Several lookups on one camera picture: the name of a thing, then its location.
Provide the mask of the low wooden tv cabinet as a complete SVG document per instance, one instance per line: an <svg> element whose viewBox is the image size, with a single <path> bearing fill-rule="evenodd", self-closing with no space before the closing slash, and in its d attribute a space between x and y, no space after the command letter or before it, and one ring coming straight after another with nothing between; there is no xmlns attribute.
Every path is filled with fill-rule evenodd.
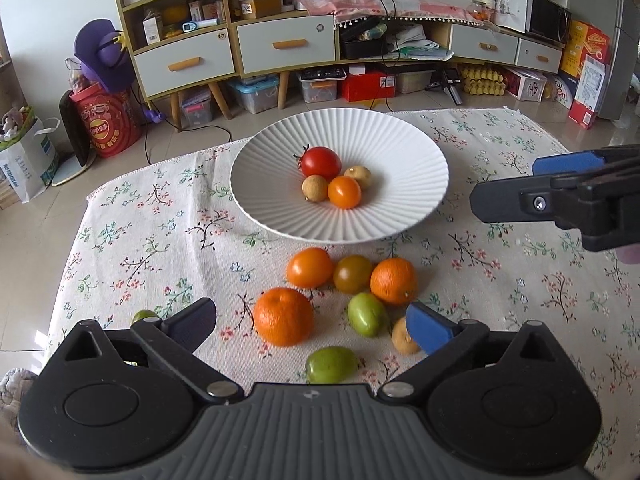
<svg viewBox="0 0 640 480"><path fill-rule="evenodd" d="M356 37L373 25L385 23L386 34L379 47L347 54L346 36ZM416 62L418 58L401 51L398 32L420 27L427 40L437 44L424 62L494 63L504 66L538 70L555 74L561 64L563 50L556 44L548 44L509 29L494 25L480 26L457 21L422 20L422 18L358 18L334 27L338 38L337 58L348 61Z"/></svg>

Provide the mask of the white microwave oven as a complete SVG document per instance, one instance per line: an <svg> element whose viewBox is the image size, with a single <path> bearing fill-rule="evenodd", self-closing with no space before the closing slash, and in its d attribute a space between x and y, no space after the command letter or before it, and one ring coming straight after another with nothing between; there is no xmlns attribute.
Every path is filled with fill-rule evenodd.
<svg viewBox="0 0 640 480"><path fill-rule="evenodd" d="M495 0L494 23L519 34L565 44L570 11L553 0Z"/></svg>

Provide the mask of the small orange cherry tomato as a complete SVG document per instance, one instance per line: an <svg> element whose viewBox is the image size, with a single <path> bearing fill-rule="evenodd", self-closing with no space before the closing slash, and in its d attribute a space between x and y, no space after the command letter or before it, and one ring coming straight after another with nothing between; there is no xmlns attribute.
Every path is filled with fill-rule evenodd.
<svg viewBox="0 0 640 480"><path fill-rule="evenodd" d="M353 178L338 176L329 183L328 197L337 208L352 209L361 202L361 188Z"/></svg>

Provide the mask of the red tomato with stem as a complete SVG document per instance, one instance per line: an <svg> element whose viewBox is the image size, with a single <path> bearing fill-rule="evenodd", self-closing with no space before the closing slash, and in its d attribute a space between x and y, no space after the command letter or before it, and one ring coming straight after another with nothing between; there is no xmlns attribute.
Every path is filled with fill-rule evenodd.
<svg viewBox="0 0 640 480"><path fill-rule="evenodd" d="M325 146L306 146L303 154L295 156L295 160L305 177L320 176L330 182L342 171L341 159Z"/></svg>

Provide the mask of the large orange mandarin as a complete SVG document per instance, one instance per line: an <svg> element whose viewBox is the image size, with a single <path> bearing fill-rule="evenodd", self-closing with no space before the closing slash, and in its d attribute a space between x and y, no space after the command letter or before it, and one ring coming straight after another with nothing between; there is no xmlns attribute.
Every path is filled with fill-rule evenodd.
<svg viewBox="0 0 640 480"><path fill-rule="evenodd" d="M276 287L258 298L253 309L255 330L262 340L277 347L293 347L314 331L314 308L301 292Z"/></svg>

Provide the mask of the yellow egg carton stack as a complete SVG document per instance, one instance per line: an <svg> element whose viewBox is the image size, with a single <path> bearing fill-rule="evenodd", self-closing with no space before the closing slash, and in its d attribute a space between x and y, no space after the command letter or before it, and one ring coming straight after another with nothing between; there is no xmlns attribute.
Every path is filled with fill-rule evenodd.
<svg viewBox="0 0 640 480"><path fill-rule="evenodd" d="M462 89L471 96L503 96L506 80L503 72L492 66L463 64L458 66Z"/></svg>

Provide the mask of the clear plastic storage box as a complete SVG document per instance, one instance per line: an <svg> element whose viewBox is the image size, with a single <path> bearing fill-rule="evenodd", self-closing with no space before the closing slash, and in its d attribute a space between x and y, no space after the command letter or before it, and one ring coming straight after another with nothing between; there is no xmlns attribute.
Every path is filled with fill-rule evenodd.
<svg viewBox="0 0 640 480"><path fill-rule="evenodd" d="M239 106L250 114L256 115L271 110L278 104L278 76L232 80L229 87Z"/></svg>

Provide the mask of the floral tablecloth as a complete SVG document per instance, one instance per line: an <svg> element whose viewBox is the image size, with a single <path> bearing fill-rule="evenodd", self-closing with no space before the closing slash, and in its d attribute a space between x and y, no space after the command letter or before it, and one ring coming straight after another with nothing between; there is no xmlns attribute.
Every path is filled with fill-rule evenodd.
<svg viewBox="0 0 640 480"><path fill-rule="evenodd" d="M516 330L547 324L602 410L588 465L600 478L639 469L639 270L614 252L586 252L576 233L549 223L478 222L469 192L492 178L522 176L562 145L516 110L430 110L407 115L440 147L450 168L446 197L413 229L369 244L329 246L334 260L399 257L420 278L420 299L453 321L476 318ZM56 347L86 318L126 328L151 310L167 318L198 298L217 307L216 328L198 356L244 388L303 382L314 350L352 349L357 379L381 387L414 363L390 338L349 325L348 299L332 287L308 292L314 336L277 348L259 337L253 307L285 282L303 249L247 219L235 205L230 170L239 144L208 148L125 174L93 191L62 274L49 327Z"/></svg>

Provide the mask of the olive brown tomato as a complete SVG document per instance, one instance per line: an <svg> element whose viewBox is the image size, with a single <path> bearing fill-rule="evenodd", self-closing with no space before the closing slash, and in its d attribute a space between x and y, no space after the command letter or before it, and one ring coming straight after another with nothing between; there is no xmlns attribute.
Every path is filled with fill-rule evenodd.
<svg viewBox="0 0 640 480"><path fill-rule="evenodd" d="M343 294L357 295L369 288L373 269L373 263L366 257L346 256L335 266L333 284Z"/></svg>

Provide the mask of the checkered grey cushion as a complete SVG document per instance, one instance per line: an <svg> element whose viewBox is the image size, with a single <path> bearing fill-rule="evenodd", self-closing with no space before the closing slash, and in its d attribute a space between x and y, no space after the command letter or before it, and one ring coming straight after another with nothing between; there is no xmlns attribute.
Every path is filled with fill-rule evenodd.
<svg viewBox="0 0 640 480"><path fill-rule="evenodd" d="M1 420L14 432L17 432L17 417L22 401L37 378L36 373L21 367L11 368L1 378Z"/></svg>

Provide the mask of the small orange mandarin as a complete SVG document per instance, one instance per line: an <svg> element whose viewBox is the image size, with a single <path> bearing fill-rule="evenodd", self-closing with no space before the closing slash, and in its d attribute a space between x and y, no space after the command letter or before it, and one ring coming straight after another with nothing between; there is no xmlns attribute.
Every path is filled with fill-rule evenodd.
<svg viewBox="0 0 640 480"><path fill-rule="evenodd" d="M403 258L385 259L372 271L370 291L383 304L405 307L418 296L416 269Z"/></svg>

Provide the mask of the wooden drawer cabinet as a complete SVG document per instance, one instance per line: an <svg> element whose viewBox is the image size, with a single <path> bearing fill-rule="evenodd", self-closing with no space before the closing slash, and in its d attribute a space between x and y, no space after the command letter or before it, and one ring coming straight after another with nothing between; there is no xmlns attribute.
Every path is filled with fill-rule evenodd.
<svg viewBox="0 0 640 480"><path fill-rule="evenodd" d="M142 99L151 105L170 101L172 122L181 129L180 104L186 92L207 88L224 118L232 117L222 84L232 78L276 74L278 107L288 95L288 76L302 68L332 65L340 48L331 15L312 16L292 11L237 20L230 0L115 0ZM160 14L171 6L218 2L222 22L173 37L160 36L149 44L143 22L150 11Z"/></svg>

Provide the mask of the black flat panel stand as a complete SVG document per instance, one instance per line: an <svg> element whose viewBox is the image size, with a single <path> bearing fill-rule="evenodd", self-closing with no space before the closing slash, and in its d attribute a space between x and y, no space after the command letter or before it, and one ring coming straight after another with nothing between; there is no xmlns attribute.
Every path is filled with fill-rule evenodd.
<svg viewBox="0 0 640 480"><path fill-rule="evenodd" d="M66 91L58 103L62 126L70 144L70 152L61 156L58 170L51 182L52 186L60 186L79 177L96 161L96 152L92 148L89 133L72 100L72 95L73 92Z"/></svg>

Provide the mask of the tan longan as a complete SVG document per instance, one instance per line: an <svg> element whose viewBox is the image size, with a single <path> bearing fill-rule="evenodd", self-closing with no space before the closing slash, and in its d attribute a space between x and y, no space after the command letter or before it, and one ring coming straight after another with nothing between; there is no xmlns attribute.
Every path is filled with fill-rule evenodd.
<svg viewBox="0 0 640 480"><path fill-rule="evenodd" d="M420 351L419 345L409 335L404 316L395 323L390 339L395 350L402 356L413 356Z"/></svg>
<svg viewBox="0 0 640 480"><path fill-rule="evenodd" d="M351 166L344 171L344 176L356 180L363 191L370 188L373 181L372 172L365 166Z"/></svg>
<svg viewBox="0 0 640 480"><path fill-rule="evenodd" d="M305 200L311 203L321 203L328 198L328 182L322 176L313 174L306 177L302 183L302 192Z"/></svg>

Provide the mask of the white ribbed plate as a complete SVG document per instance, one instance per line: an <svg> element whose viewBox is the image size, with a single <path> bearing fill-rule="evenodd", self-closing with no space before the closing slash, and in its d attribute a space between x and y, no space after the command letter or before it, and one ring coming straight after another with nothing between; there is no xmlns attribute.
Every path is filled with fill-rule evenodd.
<svg viewBox="0 0 640 480"><path fill-rule="evenodd" d="M293 115L256 133L231 167L235 203L292 240L356 244L415 226L444 198L440 148L404 120L348 108Z"/></svg>

